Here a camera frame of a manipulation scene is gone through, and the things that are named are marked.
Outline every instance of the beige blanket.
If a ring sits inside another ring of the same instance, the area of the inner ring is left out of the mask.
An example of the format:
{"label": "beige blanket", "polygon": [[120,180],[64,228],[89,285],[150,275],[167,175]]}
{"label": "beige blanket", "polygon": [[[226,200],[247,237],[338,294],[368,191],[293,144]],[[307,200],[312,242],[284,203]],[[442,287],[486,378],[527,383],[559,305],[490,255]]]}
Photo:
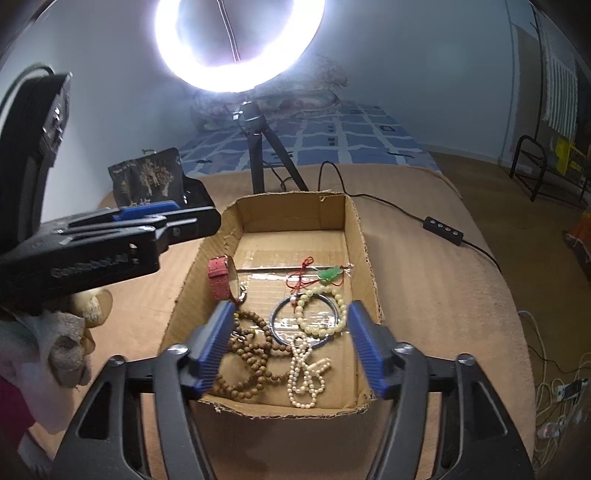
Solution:
{"label": "beige blanket", "polygon": [[[424,218],[435,217],[488,249],[470,213],[449,182],[432,172],[382,165],[340,167],[349,193],[371,193]],[[318,166],[301,169],[308,186],[317,186]],[[267,190],[278,181],[265,172]],[[252,193],[249,172],[206,177],[204,183],[221,210]],[[334,171],[325,168],[322,189],[340,190]],[[355,199],[361,216],[384,322],[395,336],[431,356],[474,354],[499,392],[528,451],[534,441],[534,389],[521,322],[511,292],[496,267],[480,252],[456,247],[425,231],[421,224],[369,199]],[[153,356],[199,241],[172,247],[161,270],[110,287],[111,317],[95,329],[95,374],[116,353],[128,359]],[[79,402],[85,389],[76,392]],[[431,475],[437,441],[438,398],[432,395],[423,457],[417,478]],[[384,428],[387,404],[375,402],[365,414],[329,420],[247,420],[195,408],[205,444],[220,480],[365,478]],[[162,475],[152,408],[146,407],[152,475]],[[35,429],[55,452],[60,436]]]}

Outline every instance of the blue checkered bedsheet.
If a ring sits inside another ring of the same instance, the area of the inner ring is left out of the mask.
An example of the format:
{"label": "blue checkered bedsheet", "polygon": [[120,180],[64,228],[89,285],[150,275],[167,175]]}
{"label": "blue checkered bedsheet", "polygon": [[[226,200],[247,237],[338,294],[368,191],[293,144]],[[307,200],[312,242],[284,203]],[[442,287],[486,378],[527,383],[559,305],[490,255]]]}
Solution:
{"label": "blue checkered bedsheet", "polygon": [[[339,111],[306,119],[270,122],[297,166],[334,163],[411,165],[440,171],[404,128],[378,106],[343,102]],[[250,168],[248,145],[238,128],[208,132],[180,149],[183,170],[191,177]],[[266,139],[263,159],[279,159]]]}

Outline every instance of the tripod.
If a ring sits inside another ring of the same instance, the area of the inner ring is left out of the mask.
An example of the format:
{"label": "tripod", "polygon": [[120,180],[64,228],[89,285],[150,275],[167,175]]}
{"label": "tripod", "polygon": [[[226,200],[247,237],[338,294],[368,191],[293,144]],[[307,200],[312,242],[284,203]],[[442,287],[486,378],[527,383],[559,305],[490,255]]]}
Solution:
{"label": "tripod", "polygon": [[234,120],[241,119],[243,132],[248,140],[248,153],[251,159],[252,192],[265,193],[265,177],[263,175],[262,136],[264,135],[271,144],[277,157],[287,169],[291,178],[300,190],[308,191],[308,187],[291,161],[289,153],[279,140],[277,134],[267,124],[267,119],[262,114],[256,102],[246,101],[241,105],[241,110],[234,113]]}

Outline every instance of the metal rack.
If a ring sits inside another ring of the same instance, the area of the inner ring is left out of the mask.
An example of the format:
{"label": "metal rack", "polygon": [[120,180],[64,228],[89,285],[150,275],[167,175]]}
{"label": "metal rack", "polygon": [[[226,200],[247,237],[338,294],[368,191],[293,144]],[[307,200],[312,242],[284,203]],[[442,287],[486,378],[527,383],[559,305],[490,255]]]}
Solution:
{"label": "metal rack", "polygon": [[[534,155],[528,151],[522,149],[522,145],[524,141],[528,141],[532,143],[532,145],[536,146],[541,155]],[[538,176],[527,175],[524,173],[516,173],[515,168],[517,166],[517,161],[519,160],[519,155],[523,154],[530,160],[536,167],[540,169]],[[544,176],[546,173],[551,173],[553,175],[559,176],[564,181],[569,182],[570,184],[574,185],[577,188],[581,189],[581,193],[578,197],[576,195],[564,190],[561,187],[558,187],[554,184],[548,184],[544,182]],[[530,200],[533,202],[538,195],[542,195],[544,197],[549,197],[554,200],[558,200],[559,202],[568,203],[569,205],[573,205],[575,207],[582,207],[586,208],[588,206],[587,202],[584,199],[585,192],[587,191],[587,187],[589,187],[589,176],[585,177],[583,184],[581,185],[579,182],[571,180],[570,178],[562,175],[558,170],[554,167],[548,165],[548,155],[544,147],[533,137],[529,135],[522,135],[517,142],[517,147],[515,148],[515,154],[513,155],[513,163],[511,164],[511,170],[509,171],[509,178],[513,178],[515,176],[524,186],[527,188],[530,193]],[[545,192],[542,190],[542,186],[551,186],[552,190],[562,192],[562,196],[557,196],[552,194],[551,192]],[[576,197],[576,200],[571,201],[568,197]]]}

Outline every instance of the green jade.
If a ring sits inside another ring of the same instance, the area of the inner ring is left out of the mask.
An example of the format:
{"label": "green jade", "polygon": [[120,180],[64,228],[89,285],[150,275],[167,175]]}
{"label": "green jade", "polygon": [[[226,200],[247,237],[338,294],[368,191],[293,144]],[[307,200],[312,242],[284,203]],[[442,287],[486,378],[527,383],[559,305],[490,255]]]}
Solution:
{"label": "green jade", "polygon": [[327,268],[326,270],[320,270],[318,272],[318,278],[322,283],[328,283],[333,281],[336,277],[343,273],[343,269],[340,267]]}

